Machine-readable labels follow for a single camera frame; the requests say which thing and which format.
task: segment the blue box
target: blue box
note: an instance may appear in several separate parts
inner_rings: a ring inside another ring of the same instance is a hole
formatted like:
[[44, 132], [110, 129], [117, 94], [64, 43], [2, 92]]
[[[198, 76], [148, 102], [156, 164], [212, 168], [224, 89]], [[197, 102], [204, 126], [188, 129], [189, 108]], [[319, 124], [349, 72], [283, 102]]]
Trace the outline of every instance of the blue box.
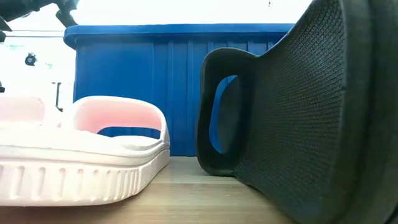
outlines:
[[[172, 156], [195, 155], [195, 127], [200, 103], [200, 69], [206, 54], [235, 47], [263, 54], [293, 24], [174, 24], [147, 26], [73, 26], [65, 43], [76, 50], [73, 100], [93, 95], [135, 98], [159, 107], [166, 119]], [[210, 139], [219, 149], [218, 87]], [[151, 129], [106, 128], [107, 136], [158, 137]]]

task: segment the blue ribbed panel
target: blue ribbed panel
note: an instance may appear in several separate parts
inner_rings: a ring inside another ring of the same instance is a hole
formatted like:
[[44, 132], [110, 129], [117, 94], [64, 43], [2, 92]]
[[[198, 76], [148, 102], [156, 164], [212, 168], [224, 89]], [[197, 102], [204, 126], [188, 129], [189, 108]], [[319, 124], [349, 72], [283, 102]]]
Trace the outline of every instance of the blue ribbed panel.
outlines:
[[[111, 95], [148, 101], [165, 114], [171, 154], [194, 156], [200, 69], [206, 54], [219, 47], [236, 47], [263, 54], [284, 34], [220, 31], [212, 34], [85, 35], [74, 32], [71, 40], [67, 31], [65, 42], [76, 48], [74, 100], [91, 95]], [[216, 147], [219, 147], [216, 130], [218, 99], [232, 78], [223, 80], [216, 94], [210, 131]], [[158, 131], [142, 128], [107, 128], [101, 134], [159, 136]]]

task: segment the wooden surface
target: wooden surface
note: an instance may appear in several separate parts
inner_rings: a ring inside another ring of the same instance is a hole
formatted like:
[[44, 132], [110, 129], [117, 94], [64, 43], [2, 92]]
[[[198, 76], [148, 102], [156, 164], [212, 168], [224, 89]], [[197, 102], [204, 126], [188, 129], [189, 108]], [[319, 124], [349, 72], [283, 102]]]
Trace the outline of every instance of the wooden surface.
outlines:
[[291, 222], [252, 188], [231, 177], [206, 174], [196, 157], [172, 157], [146, 189], [122, 202], [92, 207], [0, 207], [0, 223]]

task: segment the black mesh shoe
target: black mesh shoe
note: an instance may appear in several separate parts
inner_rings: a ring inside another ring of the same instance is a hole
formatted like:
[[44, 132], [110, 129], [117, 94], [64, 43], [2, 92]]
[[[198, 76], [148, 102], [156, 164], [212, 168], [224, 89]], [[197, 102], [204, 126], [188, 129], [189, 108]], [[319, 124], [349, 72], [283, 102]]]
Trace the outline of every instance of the black mesh shoe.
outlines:
[[[197, 155], [299, 223], [398, 213], [397, 0], [315, 0], [264, 55], [218, 49], [201, 74]], [[209, 140], [219, 82], [223, 153]]]

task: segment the white slipper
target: white slipper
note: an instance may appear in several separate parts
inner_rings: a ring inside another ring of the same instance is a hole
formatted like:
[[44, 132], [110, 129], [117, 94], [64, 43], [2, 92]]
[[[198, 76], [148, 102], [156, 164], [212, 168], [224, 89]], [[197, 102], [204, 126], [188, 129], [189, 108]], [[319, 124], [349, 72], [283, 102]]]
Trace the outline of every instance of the white slipper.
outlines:
[[[138, 194], [169, 163], [165, 117], [150, 103], [89, 96], [64, 112], [58, 128], [53, 119], [38, 115], [46, 111], [40, 103], [7, 97], [0, 96], [0, 205], [113, 203]], [[3, 113], [18, 107], [34, 113], [20, 119]], [[31, 125], [15, 125], [21, 121]], [[158, 129], [160, 139], [97, 134], [113, 126]]]

